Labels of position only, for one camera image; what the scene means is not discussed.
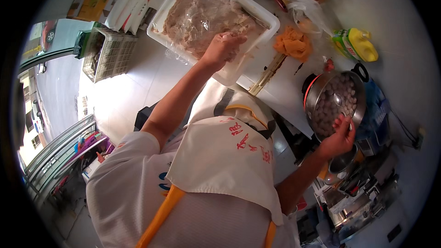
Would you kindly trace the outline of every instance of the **ground meat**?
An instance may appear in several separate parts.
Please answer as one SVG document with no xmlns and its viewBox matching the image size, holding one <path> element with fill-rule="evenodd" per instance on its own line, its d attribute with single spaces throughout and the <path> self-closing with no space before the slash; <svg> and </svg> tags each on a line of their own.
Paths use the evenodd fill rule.
<svg viewBox="0 0 441 248">
<path fill-rule="evenodd" d="M 246 34 L 256 22 L 234 0 L 176 0 L 164 22 L 163 34 L 200 59 L 216 34 Z M 226 59 L 232 62 L 237 52 Z"/>
</svg>

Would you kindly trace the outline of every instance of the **right hand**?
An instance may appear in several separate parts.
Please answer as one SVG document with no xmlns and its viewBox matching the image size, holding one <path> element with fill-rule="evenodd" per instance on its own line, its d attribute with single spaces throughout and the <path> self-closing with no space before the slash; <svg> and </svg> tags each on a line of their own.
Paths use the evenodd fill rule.
<svg viewBox="0 0 441 248">
<path fill-rule="evenodd" d="M 234 60 L 239 52 L 239 45 L 246 40 L 246 36 L 238 36 L 235 32 L 217 34 L 199 62 L 211 68 L 215 73 L 221 70 L 226 62 Z"/>
<path fill-rule="evenodd" d="M 349 124 L 352 124 L 352 130 L 348 130 Z M 324 139 L 319 146 L 321 155 L 326 159 L 349 152 L 356 136 L 355 125 L 350 116 L 345 117 L 340 114 L 338 119 L 335 119 L 333 127 L 336 128 L 336 132 Z"/>
</svg>

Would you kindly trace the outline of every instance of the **spoon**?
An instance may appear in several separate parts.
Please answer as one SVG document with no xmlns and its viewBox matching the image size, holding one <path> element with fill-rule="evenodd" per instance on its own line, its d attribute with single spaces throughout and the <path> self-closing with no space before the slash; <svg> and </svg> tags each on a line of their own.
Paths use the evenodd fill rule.
<svg viewBox="0 0 441 248">
<path fill-rule="evenodd" d="M 339 107 L 343 105 L 343 99 L 341 98 L 340 94 L 334 93 L 334 102 Z M 352 124 L 349 124 L 349 130 L 352 130 Z"/>
</svg>

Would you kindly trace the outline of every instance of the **yellow bottle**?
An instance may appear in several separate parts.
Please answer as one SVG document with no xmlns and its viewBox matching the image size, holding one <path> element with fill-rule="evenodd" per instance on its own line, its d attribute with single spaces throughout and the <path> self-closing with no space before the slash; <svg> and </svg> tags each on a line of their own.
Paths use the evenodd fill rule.
<svg viewBox="0 0 441 248">
<path fill-rule="evenodd" d="M 378 53 L 370 38 L 370 32 L 351 28 L 336 31 L 332 40 L 345 57 L 374 62 L 378 59 Z"/>
</svg>

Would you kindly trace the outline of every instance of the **orange towel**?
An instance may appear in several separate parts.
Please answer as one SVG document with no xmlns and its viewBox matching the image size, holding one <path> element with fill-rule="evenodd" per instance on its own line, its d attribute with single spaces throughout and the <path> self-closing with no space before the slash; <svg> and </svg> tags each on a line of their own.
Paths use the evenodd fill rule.
<svg viewBox="0 0 441 248">
<path fill-rule="evenodd" d="M 277 52 L 292 56 L 301 62 L 306 62 L 312 52 L 308 37 L 291 26 L 286 26 L 285 32 L 276 37 L 273 47 Z"/>
</svg>

